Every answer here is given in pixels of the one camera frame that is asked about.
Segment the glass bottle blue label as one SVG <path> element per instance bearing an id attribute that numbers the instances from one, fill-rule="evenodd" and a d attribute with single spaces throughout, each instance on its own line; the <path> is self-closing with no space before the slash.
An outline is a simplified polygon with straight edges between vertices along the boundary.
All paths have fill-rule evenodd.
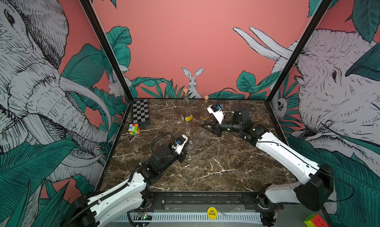
<path id="1" fill-rule="evenodd" d="M 194 136 L 190 139 L 190 143 L 187 146 L 187 152 L 195 153 L 203 145 L 210 134 L 211 132 L 205 128 L 199 128 Z"/>

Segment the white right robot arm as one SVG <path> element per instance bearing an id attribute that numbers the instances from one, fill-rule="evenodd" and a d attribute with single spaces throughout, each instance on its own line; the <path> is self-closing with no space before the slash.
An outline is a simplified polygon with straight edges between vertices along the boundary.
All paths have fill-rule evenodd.
<path id="1" fill-rule="evenodd" d="M 233 110 L 231 121 L 225 120 L 222 108 L 209 105 L 206 111 L 210 119 L 201 125 L 220 137 L 222 133 L 237 133 L 238 137 L 266 152 L 287 168 L 297 179 L 290 184 L 270 184 L 258 196 L 260 207 L 267 209 L 270 204 L 297 203 L 309 210 L 318 211 L 333 192 L 333 169 L 327 164 L 319 165 L 302 156 L 266 127 L 253 122 L 249 109 Z"/>

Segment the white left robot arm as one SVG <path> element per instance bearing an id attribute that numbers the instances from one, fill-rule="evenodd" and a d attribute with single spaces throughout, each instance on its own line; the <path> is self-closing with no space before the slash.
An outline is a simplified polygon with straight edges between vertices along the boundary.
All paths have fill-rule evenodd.
<path id="1" fill-rule="evenodd" d="M 187 143 L 172 147 L 160 146 L 152 156 L 132 170 L 128 180 L 90 198 L 80 197 L 73 202 L 61 227 L 104 227 L 123 213 L 149 207 L 153 194 L 148 189 L 175 161 L 183 162 Z"/>

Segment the glass bottle yellow price label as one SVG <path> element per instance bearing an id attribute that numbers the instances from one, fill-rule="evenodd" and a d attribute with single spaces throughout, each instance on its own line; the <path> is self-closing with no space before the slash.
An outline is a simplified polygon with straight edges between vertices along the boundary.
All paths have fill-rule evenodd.
<path id="1" fill-rule="evenodd" d="M 193 112 L 191 109 L 190 101 L 189 101 L 189 91 L 187 88 L 184 89 L 183 96 L 183 107 L 181 112 L 181 119 L 183 121 L 184 126 L 188 129 L 192 125 Z"/>

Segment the colourful rubiks cube on table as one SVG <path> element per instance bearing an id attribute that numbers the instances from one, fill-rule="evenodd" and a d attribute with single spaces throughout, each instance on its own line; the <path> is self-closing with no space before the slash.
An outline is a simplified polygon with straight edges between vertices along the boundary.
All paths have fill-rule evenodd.
<path id="1" fill-rule="evenodd" d="M 139 135 L 140 134 L 140 126 L 138 124 L 130 124 L 128 128 L 129 135 Z"/>

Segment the black white chessboard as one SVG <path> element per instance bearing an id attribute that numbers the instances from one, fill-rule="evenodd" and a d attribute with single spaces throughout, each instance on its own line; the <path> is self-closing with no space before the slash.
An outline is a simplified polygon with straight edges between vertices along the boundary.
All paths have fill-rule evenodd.
<path id="1" fill-rule="evenodd" d="M 151 124 L 147 99 L 132 101 L 132 123 L 141 127 Z"/>

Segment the yellow round big blind sticker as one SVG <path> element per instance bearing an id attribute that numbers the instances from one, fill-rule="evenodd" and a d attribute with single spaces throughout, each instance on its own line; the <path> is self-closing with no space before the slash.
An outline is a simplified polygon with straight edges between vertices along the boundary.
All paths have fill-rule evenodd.
<path id="1" fill-rule="evenodd" d="M 207 216 L 211 220 L 216 220 L 218 216 L 218 211 L 215 207 L 209 207 L 207 210 Z"/>

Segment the colourful cube bottom right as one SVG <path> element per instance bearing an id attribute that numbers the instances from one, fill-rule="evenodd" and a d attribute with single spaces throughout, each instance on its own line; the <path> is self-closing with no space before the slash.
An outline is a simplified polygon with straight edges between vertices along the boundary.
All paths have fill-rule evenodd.
<path id="1" fill-rule="evenodd" d="M 304 223 L 307 227 L 329 227 L 326 221 L 319 214 L 311 214 Z"/>

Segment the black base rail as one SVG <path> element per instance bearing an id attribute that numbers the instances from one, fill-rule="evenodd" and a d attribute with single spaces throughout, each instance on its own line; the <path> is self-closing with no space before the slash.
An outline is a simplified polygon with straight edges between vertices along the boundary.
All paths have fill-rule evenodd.
<path id="1" fill-rule="evenodd" d="M 151 199 L 143 205 L 147 211 L 164 210 L 169 205 L 243 205 L 246 210 L 270 212 L 283 210 L 291 202 L 271 202 L 262 191 L 259 192 L 212 192 L 212 191 L 154 191 Z"/>

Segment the black left frame post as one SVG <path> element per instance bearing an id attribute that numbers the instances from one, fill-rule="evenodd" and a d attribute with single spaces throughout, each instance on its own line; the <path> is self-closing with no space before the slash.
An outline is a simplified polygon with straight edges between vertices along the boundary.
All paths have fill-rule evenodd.
<path id="1" fill-rule="evenodd" d="M 99 18 L 94 10 L 94 7 L 92 5 L 92 2 L 90 0 L 79 0 L 80 4 L 83 8 L 83 10 L 86 13 L 87 18 L 90 21 L 90 24 L 102 46 L 102 49 L 104 50 L 107 59 L 109 60 L 113 71 L 116 73 L 116 76 L 125 92 L 126 98 L 128 102 L 131 102 L 134 100 L 131 91 L 129 90 L 129 87 L 125 81 L 125 77 L 121 72 L 121 69 L 119 67 L 118 61 L 116 59 L 116 56 L 111 48 L 111 45 L 108 41 L 108 38 L 103 30 L 103 27 L 99 21 Z"/>

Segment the black frame post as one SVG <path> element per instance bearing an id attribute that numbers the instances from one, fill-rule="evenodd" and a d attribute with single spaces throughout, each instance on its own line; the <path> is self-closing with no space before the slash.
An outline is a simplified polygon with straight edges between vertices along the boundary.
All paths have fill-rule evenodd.
<path id="1" fill-rule="evenodd" d="M 282 70 L 278 80 L 276 81 L 273 89 L 271 90 L 270 94 L 266 98 L 266 102 L 270 103 L 276 96 L 276 92 L 280 89 L 282 83 L 284 82 L 285 78 L 289 74 L 292 67 L 295 65 L 295 62 L 297 58 L 300 56 L 302 50 L 304 49 L 305 45 L 309 42 L 313 32 L 315 31 L 316 27 L 319 25 L 321 19 L 323 18 L 324 14 L 328 10 L 330 4 L 333 0 L 320 0 L 317 9 L 315 10 L 313 16 L 311 17 L 311 20 L 306 27 L 304 33 L 302 34 L 298 44 L 296 45 L 294 51 L 292 52 L 290 58 L 288 59 L 284 69 Z"/>
<path id="2" fill-rule="evenodd" d="M 116 76 L 125 92 L 126 98 L 128 102 L 131 102 L 134 100 L 131 91 L 129 90 L 129 87 L 125 81 L 125 77 L 121 72 L 121 69 L 119 67 L 118 61 L 116 59 L 116 56 L 111 48 L 111 45 L 108 41 L 108 38 L 103 30 L 103 27 L 99 21 L 99 18 L 94 10 L 94 7 L 92 5 L 92 2 L 90 0 L 79 0 L 80 4 L 83 8 L 83 10 L 86 13 L 87 18 L 90 21 L 90 24 L 102 46 L 102 49 L 104 50 L 107 59 L 109 60 L 113 71 L 116 73 Z"/>

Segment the black right frame post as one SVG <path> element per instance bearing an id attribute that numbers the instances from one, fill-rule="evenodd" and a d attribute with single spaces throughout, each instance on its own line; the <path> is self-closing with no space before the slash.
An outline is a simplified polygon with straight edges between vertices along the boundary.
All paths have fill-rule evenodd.
<path id="1" fill-rule="evenodd" d="M 294 51 L 292 52 L 290 58 L 288 59 L 284 69 L 282 70 L 278 80 L 276 81 L 273 89 L 271 90 L 270 94 L 266 98 L 266 102 L 270 103 L 276 96 L 276 92 L 280 89 L 282 83 L 284 82 L 285 78 L 289 74 L 292 67 L 295 65 L 295 62 L 297 58 L 300 56 L 302 50 L 304 49 L 305 45 L 309 42 L 313 32 L 315 31 L 316 27 L 319 25 L 321 19 L 323 18 L 324 14 L 328 10 L 330 4 L 333 0 L 320 0 L 317 9 L 315 10 L 313 16 L 311 17 L 311 20 L 306 27 L 304 33 L 302 34 L 298 44 L 296 45 Z"/>

